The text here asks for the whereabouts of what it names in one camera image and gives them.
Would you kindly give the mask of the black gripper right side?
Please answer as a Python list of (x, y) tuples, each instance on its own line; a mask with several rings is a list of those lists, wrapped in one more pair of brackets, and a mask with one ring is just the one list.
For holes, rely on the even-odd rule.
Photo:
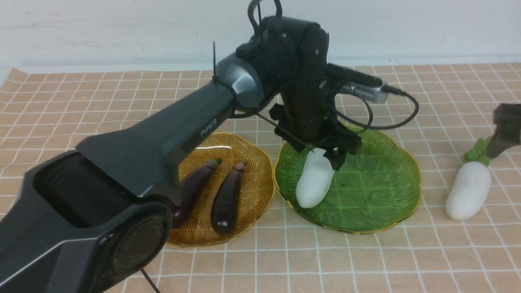
[(520, 145), (521, 104), (498, 105), (493, 111), (493, 124), (496, 128), (487, 146), (487, 156), (492, 159)]

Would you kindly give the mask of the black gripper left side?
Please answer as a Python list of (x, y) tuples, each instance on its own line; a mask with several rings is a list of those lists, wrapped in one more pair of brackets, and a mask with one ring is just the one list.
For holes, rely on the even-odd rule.
[(277, 123), (275, 134), (296, 152), (325, 149), (334, 171), (344, 165), (347, 154), (358, 153), (362, 139), (339, 121), (327, 89), (298, 79), (284, 85), (280, 96), (282, 104), (274, 104), (269, 116)]

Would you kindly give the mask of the black robot arm left side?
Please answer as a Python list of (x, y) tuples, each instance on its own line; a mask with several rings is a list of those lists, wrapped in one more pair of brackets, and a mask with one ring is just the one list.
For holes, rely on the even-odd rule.
[(255, 114), (292, 91), (285, 109), (304, 117), (287, 132), (326, 141), (304, 124), (326, 118), (322, 93), (353, 70), (327, 62), (329, 35), (317, 23), (272, 16), (254, 32), (201, 89), (25, 173), (1, 221), (2, 293), (103, 293), (151, 263), (182, 200), (178, 166), (236, 111)]

